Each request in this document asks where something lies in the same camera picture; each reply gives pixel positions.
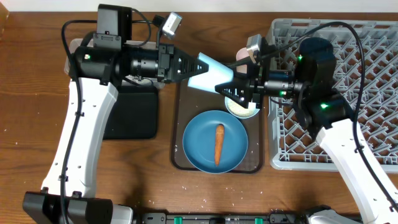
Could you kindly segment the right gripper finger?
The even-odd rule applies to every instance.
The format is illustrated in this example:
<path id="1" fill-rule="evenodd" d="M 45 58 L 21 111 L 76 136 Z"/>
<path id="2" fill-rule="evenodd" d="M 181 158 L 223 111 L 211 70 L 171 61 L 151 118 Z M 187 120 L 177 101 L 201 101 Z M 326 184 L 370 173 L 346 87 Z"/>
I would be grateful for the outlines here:
<path id="1" fill-rule="evenodd" d="M 233 78 L 238 80 L 248 79 L 248 62 L 233 62 L 228 65 L 233 71 Z"/>
<path id="2" fill-rule="evenodd" d="M 230 82 L 216 85 L 215 91 L 243 108 L 249 107 L 253 94 L 250 80 L 241 78 L 233 78 Z"/>

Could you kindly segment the light blue cup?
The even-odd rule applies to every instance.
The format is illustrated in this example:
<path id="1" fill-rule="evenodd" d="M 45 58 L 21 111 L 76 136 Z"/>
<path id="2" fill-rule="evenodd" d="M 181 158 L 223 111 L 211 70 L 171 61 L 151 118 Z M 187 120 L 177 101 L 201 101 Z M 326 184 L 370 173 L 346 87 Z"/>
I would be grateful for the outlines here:
<path id="1" fill-rule="evenodd" d="M 188 87 L 217 94 L 215 86 L 233 80 L 234 72 L 226 65 L 203 53 L 198 54 L 198 59 L 208 64 L 208 71 L 189 78 Z"/>

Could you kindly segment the pink cup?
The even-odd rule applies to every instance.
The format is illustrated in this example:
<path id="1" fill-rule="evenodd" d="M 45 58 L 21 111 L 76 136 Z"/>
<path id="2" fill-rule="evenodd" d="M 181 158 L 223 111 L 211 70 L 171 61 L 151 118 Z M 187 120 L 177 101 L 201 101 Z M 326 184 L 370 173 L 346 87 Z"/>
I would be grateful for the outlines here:
<path id="1" fill-rule="evenodd" d="M 236 54 L 236 60 L 241 60 L 244 59 L 246 57 L 248 57 L 248 51 L 247 48 L 241 48 L 237 54 Z M 239 73 L 247 73 L 248 72 L 248 65 L 252 65 L 252 62 L 250 61 L 248 64 L 245 65 L 240 65 L 236 67 L 236 71 Z"/>

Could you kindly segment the orange carrot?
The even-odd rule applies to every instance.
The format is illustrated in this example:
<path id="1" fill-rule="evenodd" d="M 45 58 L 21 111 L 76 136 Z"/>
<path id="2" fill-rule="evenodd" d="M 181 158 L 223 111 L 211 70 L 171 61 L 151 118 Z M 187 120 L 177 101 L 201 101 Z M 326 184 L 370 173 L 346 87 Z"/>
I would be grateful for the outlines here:
<path id="1" fill-rule="evenodd" d="M 215 165 L 219 166 L 224 141 L 224 126 L 217 125 L 215 133 Z"/>

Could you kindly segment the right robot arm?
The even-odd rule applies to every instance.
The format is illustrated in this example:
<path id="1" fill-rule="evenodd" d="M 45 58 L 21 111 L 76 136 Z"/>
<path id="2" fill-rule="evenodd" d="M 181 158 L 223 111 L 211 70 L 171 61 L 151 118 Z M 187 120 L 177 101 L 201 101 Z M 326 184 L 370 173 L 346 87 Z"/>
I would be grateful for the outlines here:
<path id="1" fill-rule="evenodd" d="M 243 59 L 246 74 L 237 73 L 215 86 L 217 93 L 248 107 L 260 97 L 293 101 L 297 121 L 329 155 L 356 202 L 363 223 L 397 223 L 397 188 L 373 156 L 352 109 L 333 88 L 336 59 L 332 44 L 319 37 L 300 41 L 294 73 L 270 71 L 275 54 L 259 52 Z"/>

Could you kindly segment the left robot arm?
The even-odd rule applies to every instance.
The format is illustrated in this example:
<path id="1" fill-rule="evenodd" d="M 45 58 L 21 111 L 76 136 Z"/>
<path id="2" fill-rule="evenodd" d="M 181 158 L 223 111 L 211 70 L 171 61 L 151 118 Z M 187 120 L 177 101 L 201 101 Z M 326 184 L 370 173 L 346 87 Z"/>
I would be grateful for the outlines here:
<path id="1" fill-rule="evenodd" d="M 37 223 L 132 223 L 131 207 L 96 198 L 104 131 L 122 82 L 129 75 L 177 83 L 209 70 L 172 44 L 131 44 L 134 8 L 100 4 L 96 30 L 67 52 L 69 100 L 62 135 L 40 192 L 22 208 Z"/>

